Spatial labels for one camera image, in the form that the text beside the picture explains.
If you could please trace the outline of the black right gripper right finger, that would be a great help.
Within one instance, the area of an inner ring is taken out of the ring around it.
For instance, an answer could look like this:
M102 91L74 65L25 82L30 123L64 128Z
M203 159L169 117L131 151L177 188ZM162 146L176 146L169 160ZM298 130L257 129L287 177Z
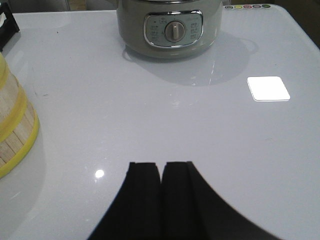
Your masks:
M223 200L191 161L168 162L161 183L165 240L275 240Z

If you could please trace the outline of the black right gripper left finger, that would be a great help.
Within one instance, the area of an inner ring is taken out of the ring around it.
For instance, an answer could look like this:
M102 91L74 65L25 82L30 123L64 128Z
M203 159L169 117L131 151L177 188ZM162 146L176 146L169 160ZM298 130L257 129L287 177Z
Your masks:
M155 163L129 164L112 204L90 240L159 240L161 182Z

